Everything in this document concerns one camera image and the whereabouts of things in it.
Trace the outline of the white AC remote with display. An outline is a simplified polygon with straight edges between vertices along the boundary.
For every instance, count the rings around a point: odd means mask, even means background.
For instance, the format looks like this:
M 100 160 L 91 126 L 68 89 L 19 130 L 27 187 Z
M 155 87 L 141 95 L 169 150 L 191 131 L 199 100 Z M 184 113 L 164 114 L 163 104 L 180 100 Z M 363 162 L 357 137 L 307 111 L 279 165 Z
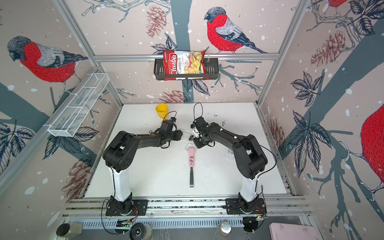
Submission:
M 182 137 L 181 137 L 182 140 L 191 141 L 193 138 L 194 136 L 192 134 L 187 132 L 182 132 Z

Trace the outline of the white battery cover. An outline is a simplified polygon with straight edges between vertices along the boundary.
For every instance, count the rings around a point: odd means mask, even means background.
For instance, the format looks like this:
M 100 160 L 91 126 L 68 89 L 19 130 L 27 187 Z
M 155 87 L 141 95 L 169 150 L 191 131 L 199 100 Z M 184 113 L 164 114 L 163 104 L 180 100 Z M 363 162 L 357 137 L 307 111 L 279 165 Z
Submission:
M 188 143 L 185 147 L 185 150 L 188 151 L 189 148 L 193 148 L 194 145 L 192 143 Z

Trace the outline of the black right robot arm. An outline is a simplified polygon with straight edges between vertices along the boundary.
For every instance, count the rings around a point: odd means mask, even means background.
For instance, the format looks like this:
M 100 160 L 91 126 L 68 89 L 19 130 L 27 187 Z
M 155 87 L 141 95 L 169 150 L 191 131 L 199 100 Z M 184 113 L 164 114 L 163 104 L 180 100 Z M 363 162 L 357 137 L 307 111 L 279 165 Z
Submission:
M 236 135 L 223 129 L 217 123 L 207 123 L 199 117 L 191 124 L 191 129 L 198 134 L 193 138 L 198 149 L 219 143 L 234 154 L 238 171 L 243 176 L 242 187 L 237 198 L 227 198 L 225 209 L 228 215 L 267 214 L 265 200 L 260 197 L 262 185 L 259 177 L 264 173 L 268 159 L 255 136 Z

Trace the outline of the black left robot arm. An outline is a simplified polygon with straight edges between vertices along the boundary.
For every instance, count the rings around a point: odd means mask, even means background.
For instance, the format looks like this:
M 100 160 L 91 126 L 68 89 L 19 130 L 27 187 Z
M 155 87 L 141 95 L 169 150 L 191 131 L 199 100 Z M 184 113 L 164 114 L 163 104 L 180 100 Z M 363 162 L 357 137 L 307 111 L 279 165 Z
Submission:
M 120 131 L 103 152 L 103 159 L 110 169 L 114 192 L 108 199 L 106 216 L 144 216 L 147 200 L 134 201 L 130 188 L 129 167 L 138 149 L 165 148 L 171 141 L 180 141 L 183 132 L 172 120 L 164 120 L 160 128 L 148 134 L 130 134 Z

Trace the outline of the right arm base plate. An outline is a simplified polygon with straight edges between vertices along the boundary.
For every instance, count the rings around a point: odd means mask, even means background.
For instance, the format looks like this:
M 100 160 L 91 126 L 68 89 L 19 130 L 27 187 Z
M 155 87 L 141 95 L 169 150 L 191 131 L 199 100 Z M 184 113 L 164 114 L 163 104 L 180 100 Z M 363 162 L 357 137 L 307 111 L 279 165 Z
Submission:
M 267 206 L 263 198 L 246 202 L 243 199 L 226 199 L 225 209 L 228 215 L 266 215 Z

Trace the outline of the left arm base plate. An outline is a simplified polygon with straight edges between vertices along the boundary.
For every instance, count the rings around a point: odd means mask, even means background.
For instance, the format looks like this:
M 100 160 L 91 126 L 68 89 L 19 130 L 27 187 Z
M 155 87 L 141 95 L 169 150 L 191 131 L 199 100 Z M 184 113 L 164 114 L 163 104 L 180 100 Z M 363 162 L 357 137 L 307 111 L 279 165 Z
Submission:
M 108 200 L 106 216 L 145 216 L 148 207 L 148 200 L 125 200 L 119 202 L 116 199 Z

